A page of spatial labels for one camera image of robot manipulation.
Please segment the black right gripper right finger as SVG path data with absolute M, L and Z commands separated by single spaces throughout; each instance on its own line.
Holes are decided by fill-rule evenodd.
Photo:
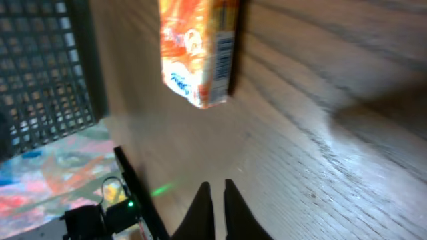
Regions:
M 271 236 L 256 221 L 231 179 L 225 180 L 224 215 L 226 240 L 272 240 Z

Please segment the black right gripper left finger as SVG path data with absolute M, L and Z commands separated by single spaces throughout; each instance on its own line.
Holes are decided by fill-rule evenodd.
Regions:
M 203 182 L 172 240 L 214 240 L 216 238 L 211 187 Z

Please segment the small orange box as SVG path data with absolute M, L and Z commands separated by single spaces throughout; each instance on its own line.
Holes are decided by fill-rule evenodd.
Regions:
M 226 101 L 232 70 L 237 0 L 160 0 L 163 82 L 192 105 Z

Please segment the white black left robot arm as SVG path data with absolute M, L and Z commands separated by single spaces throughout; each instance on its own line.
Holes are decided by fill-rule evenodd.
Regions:
M 60 218 L 67 230 L 63 240 L 113 239 L 114 234 L 137 224 L 140 218 L 140 209 L 133 199 L 126 199 L 106 210 L 100 204 L 84 205 L 66 211 Z

